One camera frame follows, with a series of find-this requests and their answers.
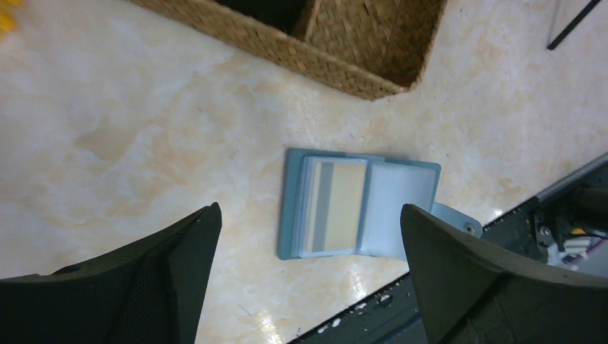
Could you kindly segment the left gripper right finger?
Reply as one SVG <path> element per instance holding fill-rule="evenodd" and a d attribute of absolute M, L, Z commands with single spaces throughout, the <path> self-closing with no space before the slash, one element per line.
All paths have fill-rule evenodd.
<path fill-rule="evenodd" d="M 430 343 L 605 343 L 607 279 L 553 267 L 417 206 L 402 239 Z"/>

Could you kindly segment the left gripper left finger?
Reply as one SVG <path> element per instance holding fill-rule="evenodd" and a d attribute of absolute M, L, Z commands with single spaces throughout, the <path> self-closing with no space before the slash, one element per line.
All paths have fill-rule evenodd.
<path fill-rule="evenodd" d="M 1 281 L 3 343 L 193 343 L 222 229 L 218 204 L 49 275 Z"/>

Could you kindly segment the blue card holder wallet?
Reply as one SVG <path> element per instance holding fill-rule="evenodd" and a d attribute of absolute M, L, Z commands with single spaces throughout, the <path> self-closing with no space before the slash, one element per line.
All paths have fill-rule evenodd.
<path fill-rule="evenodd" d="M 482 224 L 435 200 L 438 163 L 291 148 L 277 243 L 281 260 L 354 254 L 406 260 L 400 216 L 414 204 L 475 237 Z"/>

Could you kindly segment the gold credit card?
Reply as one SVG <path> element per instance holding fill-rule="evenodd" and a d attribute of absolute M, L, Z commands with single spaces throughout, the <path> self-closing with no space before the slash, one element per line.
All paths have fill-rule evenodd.
<path fill-rule="evenodd" d="M 356 248 L 367 162 L 312 158 L 305 206 L 305 256 L 352 252 Z"/>

